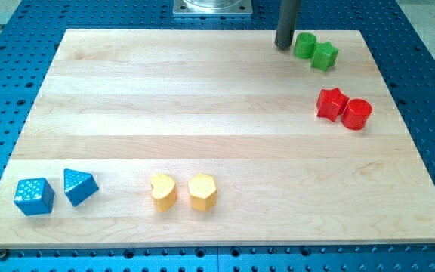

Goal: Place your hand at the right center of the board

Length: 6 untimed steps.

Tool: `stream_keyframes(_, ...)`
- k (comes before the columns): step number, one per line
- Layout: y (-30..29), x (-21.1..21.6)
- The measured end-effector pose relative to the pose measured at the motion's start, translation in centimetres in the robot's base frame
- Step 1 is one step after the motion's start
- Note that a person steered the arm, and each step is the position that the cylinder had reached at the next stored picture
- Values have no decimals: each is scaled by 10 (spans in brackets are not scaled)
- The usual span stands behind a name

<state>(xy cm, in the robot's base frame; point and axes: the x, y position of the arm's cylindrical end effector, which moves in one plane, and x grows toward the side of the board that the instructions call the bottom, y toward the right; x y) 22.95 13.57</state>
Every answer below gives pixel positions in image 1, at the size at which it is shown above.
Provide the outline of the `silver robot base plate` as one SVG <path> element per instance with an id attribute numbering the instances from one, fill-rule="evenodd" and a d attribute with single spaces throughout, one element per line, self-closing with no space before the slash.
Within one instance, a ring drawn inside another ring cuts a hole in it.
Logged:
<path id="1" fill-rule="evenodd" d="M 174 16 L 251 15 L 252 0 L 174 0 Z"/>

